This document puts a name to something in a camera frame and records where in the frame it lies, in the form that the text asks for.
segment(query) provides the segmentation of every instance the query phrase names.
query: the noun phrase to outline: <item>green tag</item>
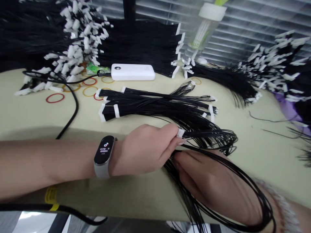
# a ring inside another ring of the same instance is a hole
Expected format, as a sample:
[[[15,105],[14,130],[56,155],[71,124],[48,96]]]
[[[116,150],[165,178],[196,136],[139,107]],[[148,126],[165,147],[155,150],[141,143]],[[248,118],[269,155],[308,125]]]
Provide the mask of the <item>green tag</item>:
[[[89,65],[86,67],[86,71],[88,74],[94,73],[97,74],[97,71],[102,70],[105,73],[109,73],[109,68],[108,67],[103,67],[103,66],[95,66],[93,63],[89,63]]]
[[[228,0],[216,0],[215,1],[215,5],[218,6],[222,6],[223,4],[225,4]]]

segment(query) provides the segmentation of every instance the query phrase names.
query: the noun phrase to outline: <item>window blind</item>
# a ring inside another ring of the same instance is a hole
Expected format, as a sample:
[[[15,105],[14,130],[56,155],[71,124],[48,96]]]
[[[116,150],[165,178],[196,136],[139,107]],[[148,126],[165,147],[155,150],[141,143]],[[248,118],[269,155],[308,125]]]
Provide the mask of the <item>window blind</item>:
[[[202,0],[136,0],[137,17],[151,17],[164,24],[181,22],[186,42]],[[107,17],[123,18],[122,0],[93,0]],[[229,0],[226,15],[203,51],[202,57],[218,65],[247,59],[257,44],[274,45],[274,37],[295,30],[294,38],[311,36],[311,0]],[[311,56],[308,41],[297,58]]]

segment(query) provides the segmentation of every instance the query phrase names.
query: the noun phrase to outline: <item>table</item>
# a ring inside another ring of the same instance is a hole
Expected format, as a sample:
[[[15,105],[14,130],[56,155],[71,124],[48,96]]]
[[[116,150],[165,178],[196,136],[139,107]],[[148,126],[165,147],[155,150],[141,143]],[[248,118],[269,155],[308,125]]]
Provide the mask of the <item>table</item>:
[[[0,140],[18,139],[54,139],[68,122],[75,109],[75,102],[71,93],[63,93],[65,99],[54,104],[48,104],[45,99],[53,91],[43,90],[26,96],[14,96],[14,92],[23,85],[22,69],[0,74]],[[292,136],[286,126],[289,122],[271,123],[260,121],[249,116],[261,119],[282,120],[284,116],[278,102],[273,95],[265,90],[260,100],[245,108],[236,108],[231,92],[223,86],[210,80],[199,78],[202,82],[189,95],[212,95],[218,101],[213,105],[219,108],[215,116],[215,123],[222,129],[233,130],[239,140],[237,150],[229,158],[248,173],[276,187],[283,195],[293,201],[311,208],[311,168],[304,167],[304,162],[296,156],[303,154],[300,149],[305,148],[301,139],[288,139],[262,129],[279,134]],[[154,81],[126,81],[103,83],[97,77],[96,87],[110,88],[121,91],[123,86],[153,91],[171,93],[186,80],[181,72],[174,79],[156,74]],[[111,82],[109,77],[104,82]],[[126,116],[120,119],[102,123],[98,110],[101,102],[93,97],[82,94],[85,86],[76,91],[80,103],[78,115],[65,133],[62,140],[100,140],[105,134],[124,137],[141,124],[150,124],[161,127],[167,122],[147,116]],[[88,88],[86,95],[94,94],[95,88]],[[75,189],[77,184],[70,182],[60,187]],[[90,198],[86,200],[92,204],[94,195],[103,198],[102,210],[94,215],[116,216],[158,220],[188,221],[184,206],[178,191],[169,179],[164,169],[136,177],[116,177],[108,181],[98,182],[96,179],[87,181]],[[96,193],[96,187],[104,185],[109,192]],[[211,218],[204,216],[206,222],[214,223]]]

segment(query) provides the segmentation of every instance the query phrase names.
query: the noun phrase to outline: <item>fingernail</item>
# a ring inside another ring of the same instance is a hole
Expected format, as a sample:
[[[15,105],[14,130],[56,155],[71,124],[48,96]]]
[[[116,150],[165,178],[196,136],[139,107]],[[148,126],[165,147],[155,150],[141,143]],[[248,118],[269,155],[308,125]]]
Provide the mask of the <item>fingernail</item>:
[[[181,142],[177,143],[178,146],[181,146],[182,144],[184,144],[187,141],[187,139],[183,139]]]

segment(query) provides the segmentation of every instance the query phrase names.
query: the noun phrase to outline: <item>white power bank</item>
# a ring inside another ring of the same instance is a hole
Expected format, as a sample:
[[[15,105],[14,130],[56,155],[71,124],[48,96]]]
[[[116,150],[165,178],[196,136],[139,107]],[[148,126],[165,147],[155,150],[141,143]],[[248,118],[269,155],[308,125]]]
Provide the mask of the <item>white power bank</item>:
[[[151,65],[112,64],[111,77],[115,81],[154,80],[156,74]]]

